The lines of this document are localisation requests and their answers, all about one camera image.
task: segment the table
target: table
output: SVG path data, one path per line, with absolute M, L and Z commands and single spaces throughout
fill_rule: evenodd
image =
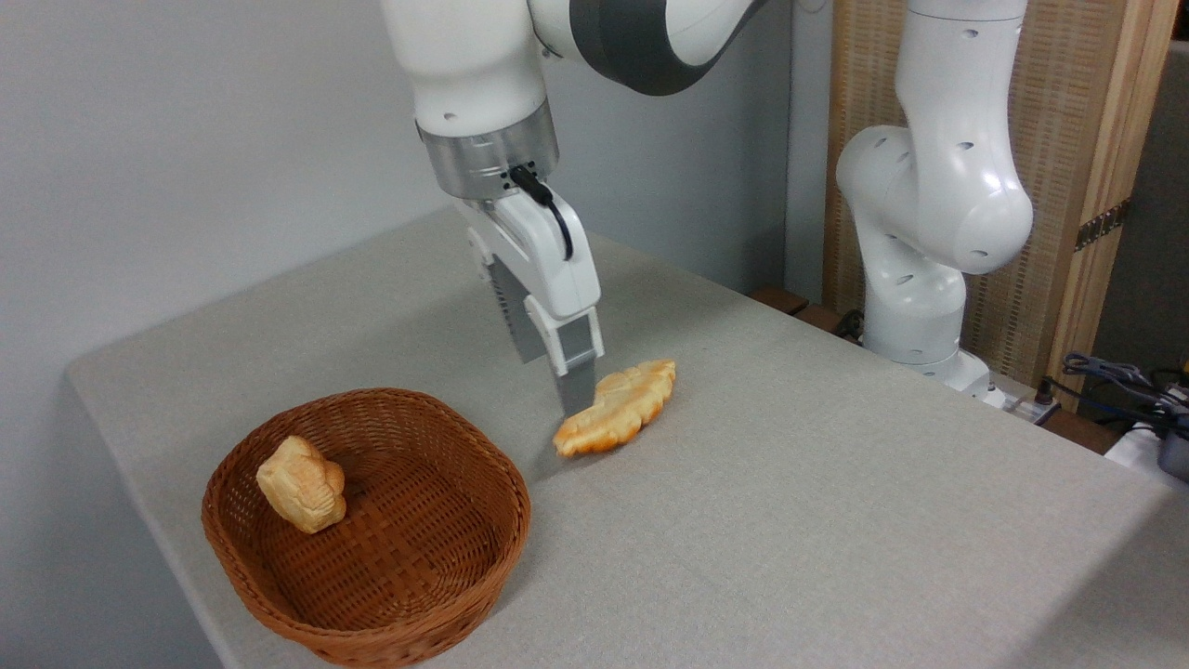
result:
M 614 454 L 561 461 L 452 210 L 95 352 L 68 375 L 227 667 L 323 667 L 207 545 L 225 454 L 332 393 L 430 393 L 534 513 L 492 616 L 426 667 L 1185 667 L 1189 505 L 1044 430 L 602 238 L 600 371 L 678 361 Z

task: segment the electrical cord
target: electrical cord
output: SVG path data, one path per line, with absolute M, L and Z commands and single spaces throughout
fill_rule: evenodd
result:
M 553 190 L 549 190 L 548 185 L 541 183 L 541 179 L 536 177 L 535 171 L 529 171 L 529 169 L 524 165 L 516 165 L 510 169 L 508 173 L 511 177 L 512 183 L 520 185 L 522 190 L 528 193 L 528 196 L 533 197 L 534 202 L 546 207 L 553 213 L 553 217 L 558 221 L 558 227 L 561 228 L 561 240 L 566 244 L 566 257 L 561 259 L 568 260 L 574 257 L 574 240 L 570 235 L 570 226 L 566 225 L 566 216 L 561 215 L 561 212 L 558 210 L 558 204 L 553 203 Z
M 1100 381 L 1099 385 L 1087 392 L 1087 396 L 1103 387 L 1106 384 L 1111 384 L 1130 398 L 1152 404 L 1165 410 L 1165 412 L 1171 412 L 1175 408 L 1189 410 L 1189 403 L 1184 398 L 1172 396 L 1168 391 L 1160 391 L 1133 365 L 1108 362 L 1077 352 L 1067 355 L 1062 362 L 1062 372 L 1067 375 L 1088 377 Z
M 1086 403 L 1089 406 L 1099 411 L 1103 411 L 1120 418 L 1134 421 L 1135 423 L 1145 423 L 1152 428 L 1165 430 L 1169 433 L 1175 433 L 1177 436 L 1189 440 L 1189 428 L 1182 425 L 1175 416 L 1171 416 L 1168 411 L 1163 409 L 1153 409 L 1151 412 L 1141 412 L 1128 410 L 1124 408 L 1118 408 L 1113 405 L 1102 404 L 1093 398 L 1086 396 L 1084 393 L 1078 393 L 1077 391 L 1065 386 L 1064 384 L 1057 381 L 1052 377 L 1044 377 L 1043 385 L 1048 385 L 1051 389 L 1057 389 L 1058 391 L 1077 398 L 1080 402 Z

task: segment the white wall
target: white wall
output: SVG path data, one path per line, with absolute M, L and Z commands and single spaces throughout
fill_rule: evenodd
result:
M 591 228 L 780 280 L 788 13 L 673 99 L 551 69 Z M 0 665 L 213 665 L 63 371 L 446 202 L 379 10 L 10 0 L 0 101 Z

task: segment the bread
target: bread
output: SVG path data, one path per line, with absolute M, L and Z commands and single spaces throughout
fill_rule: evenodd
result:
M 630 442 L 673 396 L 677 364 L 654 360 L 616 372 L 594 387 L 594 405 L 571 416 L 553 437 L 558 455 L 609 452 Z
M 301 437 L 282 442 L 256 471 L 256 482 L 273 511 L 307 535 L 334 525 L 347 513 L 342 468 Z

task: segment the basket rim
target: basket rim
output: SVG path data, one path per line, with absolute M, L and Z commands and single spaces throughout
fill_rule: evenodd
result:
M 389 625 L 384 625 L 383 627 L 366 627 L 363 630 L 336 630 L 333 627 L 320 627 L 317 625 L 310 625 L 309 623 L 296 620 L 292 617 L 287 616 L 285 613 L 278 611 L 276 605 L 273 605 L 268 598 L 265 598 L 262 594 L 263 589 L 259 587 L 257 580 L 252 578 L 245 569 L 241 568 L 243 563 L 239 558 L 238 551 L 235 551 L 234 545 L 231 543 L 231 539 L 228 537 L 227 530 L 222 526 L 222 523 L 219 520 L 219 517 L 215 513 L 214 500 L 219 498 L 219 496 L 225 490 L 225 486 L 228 485 L 228 478 L 219 476 L 219 474 L 222 471 L 232 467 L 233 456 L 237 455 L 239 448 L 244 443 L 246 443 L 252 437 L 252 435 L 264 429 L 266 425 L 281 418 L 282 416 L 306 409 L 315 404 L 334 405 L 336 403 L 346 402 L 358 396 L 372 396 L 372 395 L 394 396 L 403 399 L 421 402 L 427 404 L 435 411 L 443 414 L 446 418 L 448 418 L 451 422 L 453 422 L 464 431 L 466 431 L 472 437 L 472 442 L 477 447 L 483 449 L 489 456 L 491 456 L 496 461 L 498 468 L 502 471 L 504 476 L 507 476 L 508 481 L 511 484 L 512 492 L 515 493 L 515 497 L 520 503 L 522 512 L 517 515 L 516 517 L 517 522 L 512 531 L 512 535 L 509 538 L 509 541 L 503 547 L 501 547 L 501 551 L 497 555 L 496 562 L 492 564 L 491 569 L 489 569 L 483 575 L 483 578 L 474 585 L 470 586 L 466 591 L 458 594 L 453 599 L 447 600 L 440 607 L 430 608 L 429 611 L 422 612 L 416 617 L 401 619 Z M 409 391 L 404 389 L 392 389 L 392 387 L 357 389 L 353 391 L 335 393 L 332 396 L 327 396 L 323 398 L 319 398 L 290 408 L 269 418 L 268 421 L 254 428 L 251 433 L 249 433 L 249 435 L 244 437 L 244 440 L 241 440 L 238 444 L 235 444 L 235 447 L 233 447 L 231 452 L 228 452 L 227 455 L 224 457 L 224 460 L 219 463 L 219 467 L 215 468 L 215 472 L 212 474 L 210 480 L 208 481 L 207 491 L 202 497 L 202 513 L 201 513 L 202 526 L 203 530 L 206 531 L 208 542 L 210 543 L 218 542 L 219 544 L 216 547 L 219 550 L 215 551 L 216 554 L 215 557 L 219 560 L 219 563 L 225 572 L 231 569 L 234 572 L 237 576 L 235 579 L 228 579 L 229 581 L 232 581 L 232 587 L 241 598 L 243 597 L 251 598 L 252 601 L 256 604 L 256 608 L 246 607 L 249 608 L 249 612 L 252 613 L 253 617 L 259 619 L 260 623 L 264 623 L 268 627 L 273 629 L 273 631 L 276 631 L 277 627 L 279 626 L 285 630 L 304 632 L 307 635 L 313 635 L 317 637 L 332 637 L 340 639 L 353 639 L 353 638 L 370 637 L 382 633 L 392 633 L 401 630 L 408 630 L 419 626 L 429 618 L 434 619 L 446 618 L 451 620 L 457 620 L 460 619 L 467 611 L 472 611 L 478 602 L 482 602 L 491 598 L 492 589 L 495 589 L 498 597 L 498 593 L 503 589 L 502 583 L 507 581 L 508 575 L 515 568 L 517 561 L 520 560 L 520 555 L 523 553 L 524 544 L 528 539 L 528 529 L 530 518 L 531 518 L 531 503 L 528 497 L 528 486 L 524 482 L 524 478 L 521 475 L 520 471 L 511 462 L 511 460 L 502 450 L 499 450 L 499 448 L 497 448 L 491 442 L 491 440 L 486 437 L 486 435 L 480 433 L 461 415 L 459 415 L 457 411 L 451 409 L 449 405 L 439 400 L 438 398 L 434 398 L 433 396 L 419 391 Z M 228 564 L 227 561 L 224 560 L 222 557 L 224 555 L 231 558 L 232 564 Z M 262 616 L 266 616 L 269 620 L 263 619 Z

